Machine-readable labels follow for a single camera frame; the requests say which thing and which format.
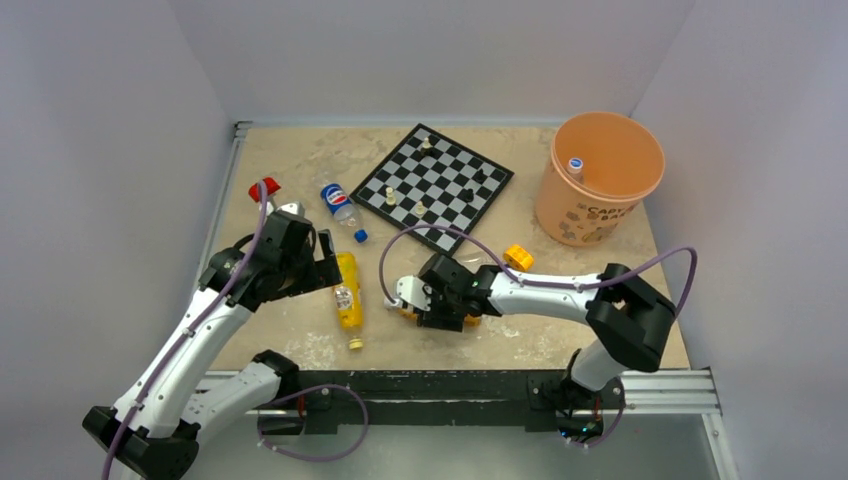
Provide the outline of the clear bottle white blue label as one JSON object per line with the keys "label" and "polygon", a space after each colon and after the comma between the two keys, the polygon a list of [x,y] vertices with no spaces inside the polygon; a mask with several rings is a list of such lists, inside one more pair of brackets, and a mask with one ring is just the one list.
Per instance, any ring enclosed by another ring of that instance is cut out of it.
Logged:
{"label": "clear bottle white blue label", "polygon": [[578,184],[582,185],[585,181],[584,178],[584,168],[585,163],[582,159],[578,157],[572,157],[568,160],[566,164],[567,172],[569,176]]}

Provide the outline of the orange drink bottle blue label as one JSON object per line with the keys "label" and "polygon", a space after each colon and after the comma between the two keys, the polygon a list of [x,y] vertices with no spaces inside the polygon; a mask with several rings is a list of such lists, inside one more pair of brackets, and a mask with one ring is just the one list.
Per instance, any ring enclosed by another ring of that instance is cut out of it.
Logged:
{"label": "orange drink bottle blue label", "polygon": [[[400,316],[402,316],[402,317],[404,317],[408,320],[414,321],[415,324],[417,325],[418,315],[420,313],[423,313],[424,311],[411,313],[411,312],[408,312],[408,311],[405,311],[405,310],[402,310],[401,308],[399,308],[396,305],[396,302],[397,302],[397,300],[390,300],[390,299],[385,299],[383,301],[384,306],[387,310],[393,311],[393,312],[397,313],[398,315],[400,315]],[[451,310],[450,308],[447,308],[447,307],[432,307],[429,311],[445,312],[445,313],[452,312],[452,313],[456,313],[456,314],[461,314],[461,313],[453,311],[453,310]],[[471,315],[464,315],[464,316],[465,316],[464,328],[465,327],[476,327],[476,326],[479,326],[480,323],[481,323],[481,317],[480,316],[471,316]]]}

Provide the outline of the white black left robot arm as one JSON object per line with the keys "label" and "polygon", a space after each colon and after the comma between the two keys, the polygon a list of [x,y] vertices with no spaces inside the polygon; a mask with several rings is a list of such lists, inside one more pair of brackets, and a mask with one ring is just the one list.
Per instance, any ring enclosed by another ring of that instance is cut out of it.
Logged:
{"label": "white black left robot arm", "polygon": [[340,284],[332,235],[277,210],[261,229],[214,254],[188,310],[151,365],[111,406],[94,406],[82,426],[143,479],[180,479],[200,446],[227,423],[264,404],[292,405],[298,366],[265,350],[203,395],[200,380],[229,339],[268,302]]}

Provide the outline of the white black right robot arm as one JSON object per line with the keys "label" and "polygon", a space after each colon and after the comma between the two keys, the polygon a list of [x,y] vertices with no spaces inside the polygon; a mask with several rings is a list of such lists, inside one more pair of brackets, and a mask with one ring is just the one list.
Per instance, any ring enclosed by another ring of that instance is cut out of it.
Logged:
{"label": "white black right robot arm", "polygon": [[625,371],[658,371],[678,309],[628,267],[554,276],[504,265],[468,270],[433,255],[416,275],[399,279],[396,306],[419,326],[460,331],[469,317],[537,315],[585,325],[594,341],[573,355],[561,381],[564,399],[584,407]]}

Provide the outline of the orange plastic bin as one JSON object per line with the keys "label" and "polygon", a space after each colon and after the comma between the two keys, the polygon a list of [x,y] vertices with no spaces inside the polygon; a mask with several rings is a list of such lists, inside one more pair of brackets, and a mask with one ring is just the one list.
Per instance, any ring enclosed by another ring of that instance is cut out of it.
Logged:
{"label": "orange plastic bin", "polygon": [[[572,157],[585,163],[582,185],[567,172]],[[658,187],[665,165],[661,144],[635,120],[611,112],[578,114],[554,135],[535,218],[561,243],[600,244]]]}

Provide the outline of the yellow juice bottle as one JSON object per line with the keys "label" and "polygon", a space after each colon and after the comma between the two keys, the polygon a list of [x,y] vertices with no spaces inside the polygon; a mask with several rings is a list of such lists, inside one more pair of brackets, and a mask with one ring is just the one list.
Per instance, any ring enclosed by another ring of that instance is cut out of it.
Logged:
{"label": "yellow juice bottle", "polygon": [[364,310],[358,267],[354,255],[350,252],[338,253],[336,260],[342,276],[342,282],[332,289],[337,318],[340,328],[348,337],[348,348],[351,351],[358,351],[364,346],[362,338]]}

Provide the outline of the clear empty plastic bottle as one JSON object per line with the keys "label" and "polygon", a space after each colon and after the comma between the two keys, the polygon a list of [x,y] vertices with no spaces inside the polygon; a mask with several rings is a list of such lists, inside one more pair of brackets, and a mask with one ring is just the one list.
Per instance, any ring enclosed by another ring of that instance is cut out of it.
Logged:
{"label": "clear empty plastic bottle", "polygon": [[495,265],[491,255],[485,250],[475,250],[464,254],[458,254],[455,259],[469,270],[476,270],[482,265]]}

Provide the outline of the yellow toy block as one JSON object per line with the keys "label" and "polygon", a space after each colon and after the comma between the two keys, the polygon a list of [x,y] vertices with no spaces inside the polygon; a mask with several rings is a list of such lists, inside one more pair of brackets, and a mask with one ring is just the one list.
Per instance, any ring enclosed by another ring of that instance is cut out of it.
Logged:
{"label": "yellow toy block", "polygon": [[502,258],[511,269],[520,272],[530,271],[535,263],[534,257],[519,244],[509,246],[503,252]]}

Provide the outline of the blue pepsi bottle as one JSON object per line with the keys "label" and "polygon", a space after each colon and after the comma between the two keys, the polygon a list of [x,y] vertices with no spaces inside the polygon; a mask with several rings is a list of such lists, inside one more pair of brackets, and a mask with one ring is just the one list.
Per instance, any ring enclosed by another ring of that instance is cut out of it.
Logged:
{"label": "blue pepsi bottle", "polygon": [[334,220],[347,229],[357,243],[368,239],[359,209],[353,204],[346,191],[338,183],[327,183],[320,191],[321,199]]}

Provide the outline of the red toy block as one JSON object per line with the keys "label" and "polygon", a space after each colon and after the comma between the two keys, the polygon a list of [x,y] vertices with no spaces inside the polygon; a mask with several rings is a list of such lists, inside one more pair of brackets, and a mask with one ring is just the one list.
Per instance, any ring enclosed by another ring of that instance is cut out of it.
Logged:
{"label": "red toy block", "polygon": [[[261,193],[262,186],[265,192],[264,196]],[[248,194],[254,202],[259,203],[263,198],[266,200],[272,198],[279,189],[280,185],[274,178],[264,177],[249,188]]]}

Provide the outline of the black chess piece middle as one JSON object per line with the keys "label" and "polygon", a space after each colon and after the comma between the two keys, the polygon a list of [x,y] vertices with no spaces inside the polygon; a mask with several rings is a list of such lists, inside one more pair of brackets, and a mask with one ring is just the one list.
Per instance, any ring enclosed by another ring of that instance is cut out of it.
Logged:
{"label": "black chess piece middle", "polygon": [[471,188],[463,189],[463,190],[459,193],[458,198],[459,198],[459,199],[461,199],[462,201],[466,202],[466,203],[470,203],[470,202],[472,202],[472,201],[474,200],[474,198],[475,198],[475,192],[474,192],[474,190],[473,190],[473,189],[471,189]]}

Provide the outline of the black white chessboard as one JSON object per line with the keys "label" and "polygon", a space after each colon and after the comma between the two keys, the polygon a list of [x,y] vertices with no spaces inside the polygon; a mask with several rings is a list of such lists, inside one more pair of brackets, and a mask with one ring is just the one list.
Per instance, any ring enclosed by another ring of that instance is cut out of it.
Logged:
{"label": "black white chessboard", "polygon": [[[429,137],[436,153],[423,157],[421,144]],[[483,183],[473,180],[482,170]],[[389,224],[404,229],[417,224],[450,227],[469,235],[512,180],[514,172],[471,148],[424,125],[416,125],[350,193],[352,201]],[[385,203],[392,187],[397,202]],[[458,198],[466,188],[475,192],[472,202]],[[415,206],[427,212],[419,218]]]}

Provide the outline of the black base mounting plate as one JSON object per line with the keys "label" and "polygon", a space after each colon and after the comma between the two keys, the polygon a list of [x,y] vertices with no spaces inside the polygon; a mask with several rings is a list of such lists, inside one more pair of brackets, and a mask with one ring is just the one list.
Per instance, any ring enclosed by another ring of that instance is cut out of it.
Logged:
{"label": "black base mounting plate", "polygon": [[285,376],[268,406],[291,409],[308,434],[342,425],[521,427],[594,437],[624,406],[620,380],[589,392],[562,370],[312,370]]}

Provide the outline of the aluminium table frame rail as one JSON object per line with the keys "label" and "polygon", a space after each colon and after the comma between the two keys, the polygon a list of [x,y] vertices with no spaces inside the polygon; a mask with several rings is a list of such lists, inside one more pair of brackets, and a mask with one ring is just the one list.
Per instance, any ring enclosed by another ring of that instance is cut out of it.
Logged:
{"label": "aluminium table frame rail", "polygon": [[230,143],[224,177],[215,199],[210,227],[201,250],[200,260],[198,263],[198,274],[203,272],[209,259],[215,252],[215,242],[221,230],[221,224],[225,216],[225,210],[231,193],[233,179],[240,161],[241,152],[243,150],[247,134],[253,127],[253,124],[253,121],[239,121],[234,124],[233,139]]}

